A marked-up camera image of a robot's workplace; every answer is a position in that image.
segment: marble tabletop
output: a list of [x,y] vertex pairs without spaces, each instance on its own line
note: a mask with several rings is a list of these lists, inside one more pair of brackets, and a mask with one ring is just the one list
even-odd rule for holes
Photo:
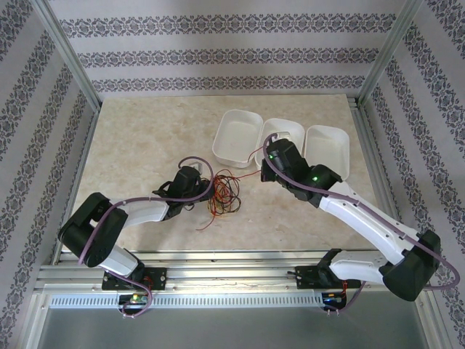
[[[223,114],[230,109],[258,113],[264,120],[289,119],[305,129],[326,125],[350,138],[347,182],[376,204],[368,170],[345,95],[225,97],[145,97],[105,99],[74,209],[95,191],[109,198],[146,196],[172,180],[180,159],[195,155],[218,163],[211,145]],[[229,169],[237,176],[256,171]],[[240,182],[242,207],[215,219],[206,203],[166,222],[124,229],[118,244],[136,251],[233,249],[372,249],[373,246],[335,217],[298,201],[277,183],[261,183],[259,174]]]

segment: patterned wallpaper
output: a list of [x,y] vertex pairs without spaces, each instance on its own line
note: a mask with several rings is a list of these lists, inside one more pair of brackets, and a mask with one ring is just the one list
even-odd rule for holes
[[0,348],[52,253],[93,117],[27,0],[0,0]]
[[102,98],[355,96],[405,0],[51,0]]
[[[365,111],[397,211],[432,229],[442,254],[465,270],[464,2],[425,1]],[[453,276],[440,268],[434,282]],[[437,292],[453,348],[465,348],[465,286]]]

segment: wire bundle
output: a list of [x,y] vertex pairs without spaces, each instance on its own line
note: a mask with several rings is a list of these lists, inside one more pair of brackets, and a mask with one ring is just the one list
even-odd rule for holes
[[239,211],[242,204],[239,197],[240,179],[255,175],[258,172],[259,171],[255,171],[253,173],[245,174],[244,176],[235,177],[229,169],[219,170],[213,179],[215,194],[207,203],[207,209],[213,217],[208,225],[197,230],[201,231],[207,229],[213,223],[215,217]]

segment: white plastic bowl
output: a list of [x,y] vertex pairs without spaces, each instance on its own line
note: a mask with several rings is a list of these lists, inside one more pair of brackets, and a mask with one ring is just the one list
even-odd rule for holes
[[346,180],[350,170],[349,135],[336,127],[314,125],[307,130],[304,157],[309,166],[323,164]]
[[219,123],[213,141],[213,154],[220,164],[243,169],[250,165],[248,157],[257,149],[263,119],[257,113],[233,109]]
[[[269,135],[276,132],[289,132],[289,140],[291,142],[294,142],[299,152],[302,153],[302,147],[304,146],[305,129],[301,124],[295,121],[285,119],[266,120],[263,124],[262,133],[260,134],[260,141],[256,148],[261,147],[263,145],[264,140]],[[255,163],[257,169],[262,168],[262,160],[263,151],[257,151],[255,153]]]

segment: white robotic arm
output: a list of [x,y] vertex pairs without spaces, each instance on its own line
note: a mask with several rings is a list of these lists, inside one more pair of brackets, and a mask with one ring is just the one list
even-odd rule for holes
[[359,197],[328,167],[309,167],[286,138],[271,142],[264,149],[267,159],[262,162],[262,182],[279,182],[299,200],[348,224],[378,249],[367,252],[332,249],[320,261],[318,273],[300,275],[301,279],[326,284],[328,288],[343,280],[370,281],[384,284],[404,300],[416,299],[439,265],[438,260],[416,245],[437,254],[440,251],[437,234],[430,230],[419,233],[392,219]]
[[[420,234],[392,219],[359,197],[328,167],[309,167],[295,145],[287,139],[271,143],[266,151],[278,171],[292,178],[295,183],[307,188],[327,190],[333,195],[323,195],[292,185],[279,178],[265,160],[262,163],[262,182],[278,181],[299,200],[307,201],[339,218],[378,249],[367,252],[330,250],[316,266],[318,272],[307,277],[318,286],[315,288],[331,289],[334,285],[341,285],[344,280],[361,280],[384,284],[404,300],[416,299],[437,270],[438,261],[411,242],[418,242],[438,253],[440,239],[434,232],[428,230]],[[182,167],[173,182],[165,183],[154,194],[164,198],[194,198],[197,195],[200,198],[197,201],[141,201],[113,210],[110,210],[113,204],[108,198],[93,193],[62,227],[58,238],[77,256],[83,254],[85,246],[90,246],[84,256],[84,262],[90,268],[100,266],[132,281],[141,282],[146,276],[143,263],[132,253],[116,246],[121,230],[143,222],[170,219],[178,215],[183,206],[210,199],[214,189],[209,183],[208,180],[201,180],[200,172],[196,169]],[[93,240],[90,239],[94,230],[91,221],[99,222],[108,210],[110,212],[98,234]],[[399,236],[389,224],[404,235]],[[406,236],[412,239],[411,242],[404,239]]]

